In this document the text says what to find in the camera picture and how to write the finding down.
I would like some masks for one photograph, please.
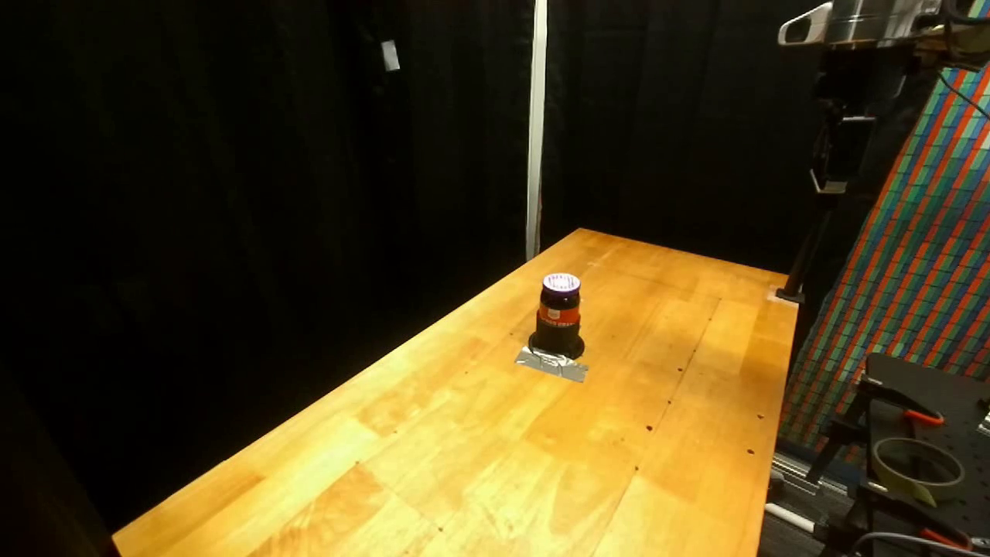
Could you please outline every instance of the small sticker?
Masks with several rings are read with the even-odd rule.
[[[380,41],[380,62],[385,62],[385,70],[398,70],[398,49],[395,49],[395,41]]]

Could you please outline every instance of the black curtain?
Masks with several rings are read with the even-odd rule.
[[[775,0],[552,0],[545,235],[596,225],[787,270],[811,209],[814,49]]]
[[[522,261],[526,13],[3,2],[0,355],[112,528]]]

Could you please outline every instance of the jar lid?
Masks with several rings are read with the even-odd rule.
[[[582,278],[576,278],[572,271],[552,271],[545,275],[545,288],[552,292],[579,292],[582,288]]]

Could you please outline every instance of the black backdrop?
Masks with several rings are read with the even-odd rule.
[[[0,358],[112,528],[522,257],[516,2],[0,21]]]
[[[547,239],[596,225],[787,270],[811,214],[807,2],[552,0]]]

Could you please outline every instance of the wooden table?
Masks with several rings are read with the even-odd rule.
[[[516,366],[582,275],[585,384]],[[783,275],[579,228],[114,541],[131,553],[756,553]]]

